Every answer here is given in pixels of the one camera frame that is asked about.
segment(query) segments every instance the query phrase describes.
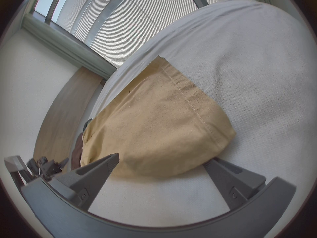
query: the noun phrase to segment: brown fabric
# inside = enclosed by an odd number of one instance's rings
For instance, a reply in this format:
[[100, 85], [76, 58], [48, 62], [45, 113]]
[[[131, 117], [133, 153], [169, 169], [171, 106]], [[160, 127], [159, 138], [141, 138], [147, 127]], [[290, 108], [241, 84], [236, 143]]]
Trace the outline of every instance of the brown fabric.
[[215, 157], [235, 135], [221, 107], [157, 57], [87, 126], [81, 166], [119, 153], [115, 176], [173, 176]]
[[70, 162], [70, 170], [74, 170], [80, 167], [80, 159], [81, 159], [81, 152], [82, 152], [82, 134], [80, 133], [77, 137], [75, 148], [72, 152], [72, 159]]

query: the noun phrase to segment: stitched seam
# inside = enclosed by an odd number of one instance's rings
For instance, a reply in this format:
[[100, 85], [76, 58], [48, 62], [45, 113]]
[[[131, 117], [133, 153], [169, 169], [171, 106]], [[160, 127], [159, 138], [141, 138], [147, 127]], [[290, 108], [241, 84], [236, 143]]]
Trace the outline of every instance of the stitched seam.
[[198, 112], [196, 111], [196, 109], [194, 109], [194, 107], [192, 106], [192, 104], [188, 101], [188, 99], [186, 98], [186, 96], [183, 94], [183, 92], [180, 90], [180, 88], [177, 86], [177, 84], [175, 83], [175, 81], [172, 79], [172, 77], [166, 72], [166, 70], [163, 69], [162, 66], [160, 66], [160, 68], [166, 73], [166, 75], [170, 78], [170, 80], [173, 82], [173, 84], [176, 86], [176, 88], [180, 91], [180, 93], [183, 95], [183, 97], [185, 98], [185, 100], [188, 102], [188, 104], [192, 107], [192, 109], [196, 112], [196, 114], [198, 115], [198, 117], [200, 118], [200, 120], [206, 125], [207, 129], [210, 131], [213, 139], [216, 141], [217, 146], [219, 148], [221, 148], [219, 141], [217, 140], [217, 138], [215, 137], [214, 133], [212, 132], [212, 130], [209, 128], [209, 126], [205, 123], [205, 121], [201, 118], [201, 116], [198, 114]]

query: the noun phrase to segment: wooden board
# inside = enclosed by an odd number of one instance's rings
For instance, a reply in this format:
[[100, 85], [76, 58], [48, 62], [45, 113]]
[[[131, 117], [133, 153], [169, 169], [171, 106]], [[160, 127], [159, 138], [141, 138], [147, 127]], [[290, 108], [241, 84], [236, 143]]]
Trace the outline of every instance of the wooden board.
[[69, 157], [78, 124], [101, 80], [101, 76], [84, 67], [69, 79], [41, 125], [34, 148], [35, 160], [46, 156], [49, 161], [61, 162]]

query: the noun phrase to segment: wooden headboard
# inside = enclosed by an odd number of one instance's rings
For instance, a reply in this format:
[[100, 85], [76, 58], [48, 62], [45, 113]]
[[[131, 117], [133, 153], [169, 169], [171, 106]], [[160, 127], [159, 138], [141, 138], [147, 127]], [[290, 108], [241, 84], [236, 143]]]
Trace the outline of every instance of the wooden headboard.
[[35, 160], [46, 156], [48, 160], [61, 162], [69, 157], [78, 124], [101, 81], [101, 76], [84, 67], [69, 79], [41, 125], [34, 148]]

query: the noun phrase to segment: mattress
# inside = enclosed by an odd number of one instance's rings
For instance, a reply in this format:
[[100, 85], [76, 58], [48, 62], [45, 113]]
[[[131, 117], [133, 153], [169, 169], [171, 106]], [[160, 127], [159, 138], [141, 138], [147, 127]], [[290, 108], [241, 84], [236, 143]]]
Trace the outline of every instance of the mattress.
[[[247, 0], [200, 8], [166, 27], [109, 78], [94, 118], [157, 55], [193, 81], [228, 115], [237, 132], [220, 158], [279, 176], [296, 193], [275, 227], [292, 219], [317, 169], [317, 48], [310, 32], [286, 12]], [[191, 224], [229, 211], [202, 166], [168, 179], [110, 176], [89, 211], [138, 226]]]

